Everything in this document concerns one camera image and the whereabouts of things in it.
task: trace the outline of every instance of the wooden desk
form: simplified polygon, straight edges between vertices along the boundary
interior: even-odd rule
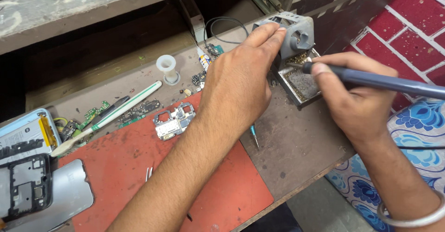
[[[252,29],[252,24],[246,24],[248,30]],[[221,38],[243,41],[245,33],[241,28],[236,28],[221,34]],[[208,43],[221,45],[226,52],[236,47],[236,44],[214,38],[210,38]],[[196,47],[188,47],[172,55],[176,59],[181,81],[175,86],[164,84],[149,96],[150,100],[156,98],[164,106],[184,98],[179,89],[188,88],[196,92],[197,87],[192,84],[191,76],[203,69],[198,62]],[[162,73],[155,67],[155,62],[151,62],[44,107],[53,116],[83,120],[85,112],[99,107],[102,100],[112,103],[115,97],[132,96],[132,88],[137,93],[156,80],[162,80]],[[264,115],[256,121],[260,148],[254,144],[249,131],[243,134],[241,142],[274,197],[274,203],[234,231],[241,231],[355,153],[348,139],[331,119],[322,99],[299,111],[281,86],[272,87],[271,91],[272,101]],[[114,121],[97,131],[94,138],[117,129],[118,122]]]
[[[0,55],[162,0],[2,0]]]

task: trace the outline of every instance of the fingernail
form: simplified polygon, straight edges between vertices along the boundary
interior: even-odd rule
[[[312,75],[317,76],[324,72],[332,73],[332,70],[326,64],[320,62],[312,66],[312,71],[311,71]]]

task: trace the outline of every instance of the red brick wall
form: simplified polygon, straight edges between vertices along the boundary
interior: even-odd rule
[[[395,68],[401,78],[445,86],[445,0],[392,0],[344,51]],[[392,111],[417,98],[398,93]]]

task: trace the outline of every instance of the hairy forearm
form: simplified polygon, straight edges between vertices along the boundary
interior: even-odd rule
[[[213,171],[237,140],[236,132],[196,116],[152,177],[108,231],[177,231]]]
[[[418,219],[437,210],[439,197],[421,178],[389,134],[370,143],[355,143],[354,147],[393,219]],[[440,228],[445,228],[444,219],[423,228],[396,230],[438,231]]]

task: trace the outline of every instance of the precision screwdriver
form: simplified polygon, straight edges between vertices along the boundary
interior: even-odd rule
[[[258,140],[256,139],[255,124],[253,124],[253,125],[251,126],[251,132],[252,132],[252,134],[253,134],[253,138],[255,138],[256,146],[259,148]]]
[[[288,66],[300,68],[303,73],[311,74],[312,66],[315,63],[305,62],[303,64],[286,63]],[[424,97],[431,97],[445,100],[445,87],[428,85],[426,83],[407,80],[386,75],[377,75],[370,72],[364,72],[340,66],[328,65],[332,72],[336,74],[341,81],[351,82],[363,86],[387,89],[407,94],[415,94]]]

